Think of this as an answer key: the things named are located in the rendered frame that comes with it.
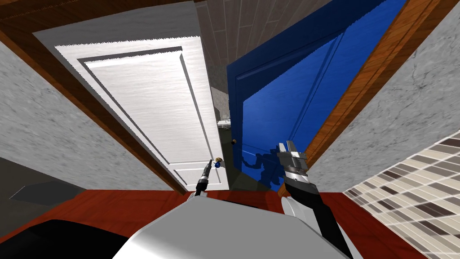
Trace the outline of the blue panelled door leaf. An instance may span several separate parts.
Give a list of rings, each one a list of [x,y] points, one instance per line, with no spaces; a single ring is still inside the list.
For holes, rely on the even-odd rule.
[[[306,150],[405,3],[331,0],[229,64],[235,168],[279,190],[279,144]]]

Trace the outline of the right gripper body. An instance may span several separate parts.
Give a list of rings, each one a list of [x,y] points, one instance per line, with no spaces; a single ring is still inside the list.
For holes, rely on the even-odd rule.
[[[278,152],[277,156],[279,157],[280,161],[287,160],[287,159],[302,159],[302,160],[307,159],[306,154],[302,152]]]

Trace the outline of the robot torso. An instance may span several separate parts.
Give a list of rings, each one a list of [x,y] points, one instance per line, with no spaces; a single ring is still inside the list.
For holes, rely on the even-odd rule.
[[[289,196],[282,209],[195,196],[139,229],[113,259],[363,259],[325,204]]]

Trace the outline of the white panelled door leaf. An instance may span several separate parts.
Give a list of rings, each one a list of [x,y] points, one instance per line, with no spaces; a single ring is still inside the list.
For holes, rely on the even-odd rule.
[[[145,149],[173,182],[226,190],[211,87],[193,1],[54,27],[34,36]]]

